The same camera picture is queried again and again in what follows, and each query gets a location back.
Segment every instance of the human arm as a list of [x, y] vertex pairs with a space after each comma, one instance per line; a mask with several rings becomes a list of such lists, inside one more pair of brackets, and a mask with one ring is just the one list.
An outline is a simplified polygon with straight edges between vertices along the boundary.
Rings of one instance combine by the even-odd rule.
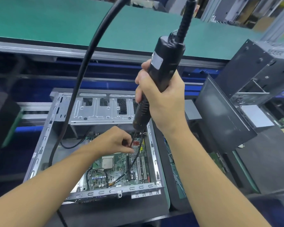
[[44, 226], [99, 157], [133, 153], [131, 136], [114, 126], [35, 177], [0, 197], [1, 226]]
[[[143, 63], [147, 70], [150, 61]], [[175, 72], [160, 93], [146, 71], [136, 78], [136, 101], [144, 92], [157, 127], [165, 136], [187, 198], [200, 226], [270, 226], [213, 162], [185, 120], [184, 82]]]

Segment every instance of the screwdriver handle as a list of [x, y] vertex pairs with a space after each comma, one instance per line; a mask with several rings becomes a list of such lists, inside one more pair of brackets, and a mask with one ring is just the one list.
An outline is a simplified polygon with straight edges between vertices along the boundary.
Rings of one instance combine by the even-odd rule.
[[[151, 57], [148, 74], [160, 92], [165, 91], [168, 87], [184, 51], [185, 45], [175, 41], [175, 34], [172, 33], [169, 37], [162, 36], [159, 38]], [[142, 100], [137, 107], [133, 127], [138, 132], [143, 132], [150, 119], [149, 102], [142, 93]]]

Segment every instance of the white label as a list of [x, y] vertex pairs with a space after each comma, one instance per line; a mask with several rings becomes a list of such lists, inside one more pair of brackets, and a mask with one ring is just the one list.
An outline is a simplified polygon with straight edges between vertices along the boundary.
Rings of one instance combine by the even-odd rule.
[[151, 64], [155, 67], [155, 69], [159, 70], [162, 62], [163, 58], [159, 57], [159, 55], [154, 52], [151, 56]]

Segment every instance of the green workbench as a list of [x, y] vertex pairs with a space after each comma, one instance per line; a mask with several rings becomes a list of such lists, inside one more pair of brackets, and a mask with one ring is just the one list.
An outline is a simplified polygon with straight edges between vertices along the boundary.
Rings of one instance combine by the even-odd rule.
[[[88, 45], [111, 6], [97, 0], [0, 0], [0, 37]], [[99, 47], [153, 52], [158, 38], [180, 21], [178, 15], [125, 6]], [[247, 39], [260, 37], [250, 29], [193, 19], [184, 55], [229, 60]]]

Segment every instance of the electric screwdriver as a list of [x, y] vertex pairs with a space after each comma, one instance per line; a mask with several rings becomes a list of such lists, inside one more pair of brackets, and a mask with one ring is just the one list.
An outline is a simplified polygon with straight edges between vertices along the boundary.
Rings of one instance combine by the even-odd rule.
[[[196, 4], [197, 0], [188, 0], [186, 2], [185, 12], [178, 31], [171, 33], [169, 36], [160, 37], [152, 54], [147, 72], [160, 92], [165, 91], [168, 87], [184, 54], [185, 44], [183, 42]], [[142, 93], [142, 100], [138, 104], [133, 120], [134, 129], [143, 132], [150, 119], [149, 103], [144, 93]]]

